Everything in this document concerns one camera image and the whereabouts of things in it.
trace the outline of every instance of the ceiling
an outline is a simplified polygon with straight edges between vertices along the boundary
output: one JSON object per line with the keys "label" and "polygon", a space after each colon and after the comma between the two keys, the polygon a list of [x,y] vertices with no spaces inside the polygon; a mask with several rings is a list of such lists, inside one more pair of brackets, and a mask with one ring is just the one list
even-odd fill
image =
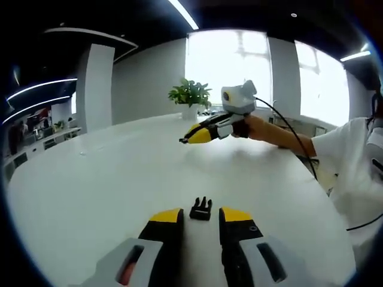
{"label": "ceiling", "polygon": [[[294,39],[323,50],[340,59],[358,52],[365,39],[334,7],[332,0],[180,0],[200,29],[243,28],[262,30],[269,36],[288,41]],[[57,27],[85,28],[122,37],[139,46],[137,53],[148,47],[173,39],[184,38],[192,29],[168,0],[73,1],[61,4],[51,1],[30,1],[11,4],[14,20],[4,20],[1,94],[9,96],[34,84],[76,77],[77,63],[93,42],[116,47],[116,58],[130,48],[125,44],[83,33],[43,33]],[[348,64],[351,71],[368,89],[374,89],[374,71],[370,57]],[[14,79],[16,71],[20,86]],[[69,93],[68,85],[63,84]],[[43,92],[42,100],[62,96],[65,88]]]}

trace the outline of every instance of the green leaves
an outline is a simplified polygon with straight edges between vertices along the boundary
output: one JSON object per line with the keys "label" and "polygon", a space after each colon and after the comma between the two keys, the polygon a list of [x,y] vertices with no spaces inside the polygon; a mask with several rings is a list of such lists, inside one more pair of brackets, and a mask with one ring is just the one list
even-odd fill
{"label": "green leaves", "polygon": [[182,78],[181,86],[173,86],[173,89],[168,94],[168,98],[176,104],[186,103],[191,106],[196,103],[205,106],[207,109],[211,106],[211,103],[208,101],[211,88],[206,88],[207,86],[208,84],[202,85],[201,83],[195,83],[194,81]]}

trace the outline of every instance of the black cable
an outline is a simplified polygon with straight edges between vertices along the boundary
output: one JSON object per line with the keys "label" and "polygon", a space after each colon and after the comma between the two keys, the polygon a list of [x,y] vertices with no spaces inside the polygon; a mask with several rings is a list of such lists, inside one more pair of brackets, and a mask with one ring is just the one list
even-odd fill
{"label": "black cable", "polygon": [[380,217],[383,216],[383,213],[380,214],[377,218],[375,218],[374,220],[371,220],[370,222],[367,222],[365,224],[362,224],[362,225],[359,225],[359,226],[355,226],[355,227],[351,227],[351,228],[347,228],[346,230],[347,231],[351,231],[351,230],[355,230],[355,229],[359,229],[359,228],[362,228],[362,227],[365,227],[367,225],[370,225],[371,223],[374,223],[375,221],[377,221]]}
{"label": "black cable", "polygon": [[272,109],[274,112],[276,112],[276,114],[278,114],[278,115],[281,117],[281,119],[286,123],[286,125],[290,128],[290,130],[293,132],[293,134],[294,134],[295,137],[297,138],[297,140],[298,140],[300,146],[302,147],[303,152],[305,153],[305,156],[306,156],[307,160],[309,161],[309,164],[310,164],[310,167],[311,167],[311,169],[312,169],[312,174],[314,175],[314,178],[315,178],[316,180],[318,180],[318,178],[317,178],[317,173],[315,172],[314,166],[312,165],[312,160],[311,160],[311,158],[310,158],[310,156],[309,156],[309,154],[308,154],[308,152],[307,152],[305,146],[303,145],[302,141],[300,140],[300,138],[298,137],[298,135],[297,135],[297,133],[294,131],[294,129],[291,127],[291,125],[287,122],[287,120],[284,118],[284,116],[281,115],[281,113],[278,112],[273,106],[271,106],[270,104],[266,103],[264,100],[261,100],[261,99],[259,99],[259,98],[257,98],[257,97],[256,97],[256,100],[260,100],[261,102],[263,102],[264,104],[266,104],[268,107],[270,107],[270,109]]}

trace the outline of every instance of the window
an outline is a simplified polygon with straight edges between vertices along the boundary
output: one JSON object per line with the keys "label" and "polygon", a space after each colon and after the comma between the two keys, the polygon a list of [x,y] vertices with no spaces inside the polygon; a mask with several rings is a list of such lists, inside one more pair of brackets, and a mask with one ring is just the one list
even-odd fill
{"label": "window", "polygon": [[71,112],[72,114],[75,114],[76,111],[76,92],[74,92],[71,98]]}
{"label": "window", "polygon": [[[271,68],[265,33],[244,30],[211,30],[189,34],[186,78],[208,83],[210,101],[221,105],[221,88],[252,80],[257,97],[271,103]],[[257,102],[257,106],[266,107]]]}
{"label": "window", "polygon": [[346,72],[329,55],[296,41],[300,71],[300,114],[334,126],[349,119]]}

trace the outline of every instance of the white pot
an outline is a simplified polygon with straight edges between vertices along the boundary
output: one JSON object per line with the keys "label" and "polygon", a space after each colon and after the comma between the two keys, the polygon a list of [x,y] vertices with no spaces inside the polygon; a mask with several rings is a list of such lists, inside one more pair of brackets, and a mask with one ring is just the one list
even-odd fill
{"label": "white pot", "polygon": [[188,104],[180,104],[182,119],[184,120],[197,120],[197,110],[199,105],[193,104],[189,107]]}

